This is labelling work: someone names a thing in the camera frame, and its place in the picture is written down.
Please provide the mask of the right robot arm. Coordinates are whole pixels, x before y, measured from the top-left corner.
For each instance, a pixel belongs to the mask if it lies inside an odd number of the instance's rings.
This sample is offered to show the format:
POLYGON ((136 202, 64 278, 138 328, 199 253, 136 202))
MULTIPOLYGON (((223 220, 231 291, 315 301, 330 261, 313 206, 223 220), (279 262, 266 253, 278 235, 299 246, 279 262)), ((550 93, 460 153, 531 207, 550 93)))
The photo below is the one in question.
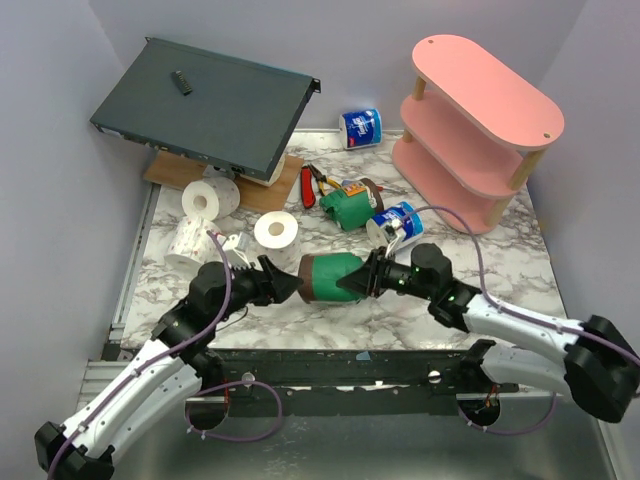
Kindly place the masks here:
POLYGON ((447 328, 497 339, 460 367, 469 390, 522 384, 570 397, 591 416, 622 420, 639 387, 639 357, 607 318, 557 319, 497 301, 457 280, 439 247, 414 247, 403 265, 379 248, 365 263, 337 280, 361 296, 393 290, 428 301, 428 311, 447 328))

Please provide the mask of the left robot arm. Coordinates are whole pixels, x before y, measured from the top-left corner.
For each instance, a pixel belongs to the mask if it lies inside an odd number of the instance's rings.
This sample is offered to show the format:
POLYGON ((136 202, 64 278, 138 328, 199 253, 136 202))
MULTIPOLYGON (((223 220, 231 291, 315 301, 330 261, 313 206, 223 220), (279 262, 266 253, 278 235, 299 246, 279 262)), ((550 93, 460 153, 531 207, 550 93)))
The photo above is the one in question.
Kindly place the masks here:
POLYGON ((109 479, 115 465, 162 416, 196 392, 214 393, 225 380, 208 353, 219 322, 248 304, 289 299, 302 280, 261 255, 258 266, 202 266, 185 298, 160 319, 138 354, 86 407, 35 435, 38 462, 51 479, 109 479))

